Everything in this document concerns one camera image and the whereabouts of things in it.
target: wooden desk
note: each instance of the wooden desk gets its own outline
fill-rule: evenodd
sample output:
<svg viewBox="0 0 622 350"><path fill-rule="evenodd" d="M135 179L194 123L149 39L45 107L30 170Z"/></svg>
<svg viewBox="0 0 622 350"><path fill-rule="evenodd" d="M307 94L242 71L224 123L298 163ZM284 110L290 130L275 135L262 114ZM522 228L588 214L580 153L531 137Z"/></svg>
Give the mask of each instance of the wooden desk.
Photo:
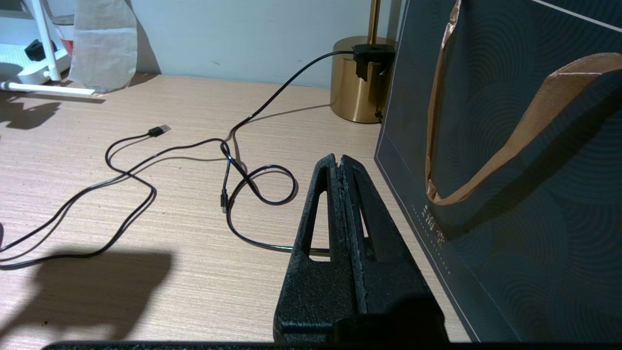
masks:
<svg viewBox="0 0 622 350"><path fill-rule="evenodd" d="M113 141L162 124L172 128L120 151L114 163L127 169L164 148L224 138L277 88L163 76L137 82L84 102L0 92L3 245L47 221L80 189L113 177L103 161ZM450 339L467 341L373 161L379 125L342 120L327 101L328 90L290 87L261 120L239 130L247 167L283 165L296 176L300 192L293 202L270 207L246 188L236 201L234 224L262 242L293 243L315 163L328 153L354 157L367 167L428 279ZM217 144L170 156L176 158L141 172L157 187L157 198L109 252L0 272L0 349L40 349L62 339L272 341L272 316L289 255L250 246L227 228L220 209L225 162ZM239 179L233 172L230 192ZM287 195L288 181L273 174L259 178L258 185L268 198L278 199ZM96 250L148 193L128 180L87 194L29 257ZM320 208L313 244L327 247L326 208Z"/></svg>

